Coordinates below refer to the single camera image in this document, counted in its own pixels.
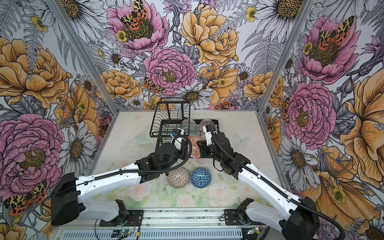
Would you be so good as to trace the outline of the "brown diamond pattern bowl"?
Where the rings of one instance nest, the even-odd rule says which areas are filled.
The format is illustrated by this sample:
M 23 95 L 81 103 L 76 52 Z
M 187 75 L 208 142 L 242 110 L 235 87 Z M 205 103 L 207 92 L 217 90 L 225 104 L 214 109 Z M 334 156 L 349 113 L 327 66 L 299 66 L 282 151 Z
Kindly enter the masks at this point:
M 185 168 L 178 168 L 168 173 L 167 180 L 171 187 L 183 188 L 189 183 L 190 174 Z

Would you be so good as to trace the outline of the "orange red pattern bowl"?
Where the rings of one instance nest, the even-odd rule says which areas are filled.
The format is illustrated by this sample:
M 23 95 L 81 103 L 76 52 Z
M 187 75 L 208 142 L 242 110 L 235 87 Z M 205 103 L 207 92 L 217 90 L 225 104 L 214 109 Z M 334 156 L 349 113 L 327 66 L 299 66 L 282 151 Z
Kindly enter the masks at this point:
M 204 141 L 204 139 L 197 135 L 188 136 L 189 140 L 192 143 L 192 153 L 191 158 L 198 159 L 201 158 L 200 148 L 198 146 L 199 141 Z

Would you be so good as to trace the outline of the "blue triangle pattern bowl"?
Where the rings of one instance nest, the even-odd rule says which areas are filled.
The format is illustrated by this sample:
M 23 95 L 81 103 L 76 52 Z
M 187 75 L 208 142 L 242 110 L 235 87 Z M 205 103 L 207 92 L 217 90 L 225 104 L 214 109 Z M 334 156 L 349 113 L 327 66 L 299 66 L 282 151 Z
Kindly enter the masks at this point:
M 212 175 L 208 169 L 198 167 L 191 172 L 190 180 L 194 187 L 203 189 L 210 185 L 212 181 Z

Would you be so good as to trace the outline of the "green geometric pattern bowl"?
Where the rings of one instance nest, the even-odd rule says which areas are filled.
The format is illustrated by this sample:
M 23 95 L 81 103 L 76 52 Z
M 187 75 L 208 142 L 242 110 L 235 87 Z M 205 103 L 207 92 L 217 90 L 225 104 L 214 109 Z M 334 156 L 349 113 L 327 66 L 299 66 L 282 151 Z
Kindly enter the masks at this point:
M 197 135 L 198 133 L 198 125 L 193 120 L 183 120 L 179 128 L 184 130 L 184 134 L 188 136 Z

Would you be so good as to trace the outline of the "pink striped bowl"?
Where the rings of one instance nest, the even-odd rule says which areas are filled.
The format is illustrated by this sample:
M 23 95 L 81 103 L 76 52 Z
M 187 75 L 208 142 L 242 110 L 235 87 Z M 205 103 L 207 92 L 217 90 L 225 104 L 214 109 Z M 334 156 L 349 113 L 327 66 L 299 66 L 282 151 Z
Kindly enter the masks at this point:
M 201 120 L 198 127 L 199 127 L 199 130 L 203 132 L 206 129 L 206 126 L 209 126 L 209 125 L 215 125 L 215 124 L 212 120 L 206 119 L 206 120 Z

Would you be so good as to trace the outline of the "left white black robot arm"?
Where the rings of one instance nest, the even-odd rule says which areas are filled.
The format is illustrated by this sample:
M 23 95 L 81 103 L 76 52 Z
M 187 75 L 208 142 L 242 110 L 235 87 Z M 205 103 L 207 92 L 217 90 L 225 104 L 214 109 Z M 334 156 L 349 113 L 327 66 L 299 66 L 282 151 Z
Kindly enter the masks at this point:
M 51 223 L 68 224 L 76 219 L 105 222 L 127 216 L 123 201 L 96 201 L 94 197 L 126 186 L 143 184 L 181 167 L 191 155 L 191 145 L 176 140 L 165 143 L 154 153 L 115 171 L 92 176 L 65 174 L 51 193 Z

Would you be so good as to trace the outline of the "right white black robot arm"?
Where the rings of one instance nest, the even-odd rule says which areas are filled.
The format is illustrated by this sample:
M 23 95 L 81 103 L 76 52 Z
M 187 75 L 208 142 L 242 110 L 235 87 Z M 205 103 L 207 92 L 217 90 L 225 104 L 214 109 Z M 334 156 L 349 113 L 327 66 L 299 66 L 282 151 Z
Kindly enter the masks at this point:
M 237 208 L 237 217 L 242 224 L 264 224 L 281 231 L 287 240 L 311 240 L 316 235 L 320 220 L 314 213 L 314 202 L 301 201 L 271 181 L 248 158 L 234 152 L 224 133 L 206 132 L 201 148 L 203 155 L 218 161 L 227 175 L 246 184 L 271 204 L 268 208 L 250 198 L 245 199 Z

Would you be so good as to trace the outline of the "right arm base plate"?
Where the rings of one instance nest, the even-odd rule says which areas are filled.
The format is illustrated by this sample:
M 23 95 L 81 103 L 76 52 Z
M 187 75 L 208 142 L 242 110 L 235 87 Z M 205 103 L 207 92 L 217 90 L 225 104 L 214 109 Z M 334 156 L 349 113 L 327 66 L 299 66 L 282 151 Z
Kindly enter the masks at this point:
M 256 224 L 256 222 L 251 221 L 250 218 L 246 216 L 244 211 L 239 211 L 238 209 L 224 209 L 224 215 L 221 217 L 221 220 L 225 222 L 226 226 L 248 226 Z

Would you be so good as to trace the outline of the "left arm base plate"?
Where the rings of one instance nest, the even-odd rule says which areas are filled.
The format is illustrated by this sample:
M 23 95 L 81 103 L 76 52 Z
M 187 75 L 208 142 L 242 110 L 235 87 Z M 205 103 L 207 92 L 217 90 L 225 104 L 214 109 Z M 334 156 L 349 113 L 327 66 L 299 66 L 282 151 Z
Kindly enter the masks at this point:
M 106 222 L 101 220 L 100 227 L 140 227 L 142 225 L 144 210 L 127 210 L 126 213 Z

